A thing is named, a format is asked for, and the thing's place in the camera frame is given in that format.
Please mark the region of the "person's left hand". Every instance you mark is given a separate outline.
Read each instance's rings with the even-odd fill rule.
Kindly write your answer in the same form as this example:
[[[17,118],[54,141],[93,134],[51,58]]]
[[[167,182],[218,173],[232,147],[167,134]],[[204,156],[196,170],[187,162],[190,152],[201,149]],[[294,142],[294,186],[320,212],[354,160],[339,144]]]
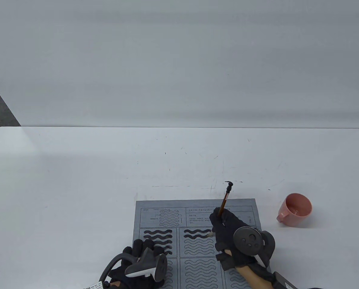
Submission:
[[[136,239],[111,260],[99,280],[108,289],[157,289],[164,285],[166,271],[164,249],[151,239]]]

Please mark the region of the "person's right hand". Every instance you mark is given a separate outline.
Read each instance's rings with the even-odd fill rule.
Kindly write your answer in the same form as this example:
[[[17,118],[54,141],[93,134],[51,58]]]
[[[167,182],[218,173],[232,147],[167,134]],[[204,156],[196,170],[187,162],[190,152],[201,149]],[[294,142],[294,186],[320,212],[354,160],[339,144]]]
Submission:
[[[248,224],[226,209],[219,216],[219,210],[220,208],[216,207],[209,217],[216,238],[215,248],[220,252],[216,255],[217,261],[221,263],[224,271],[245,266],[255,268],[258,264],[255,257],[240,252],[233,240],[234,233],[241,227],[248,227]]]

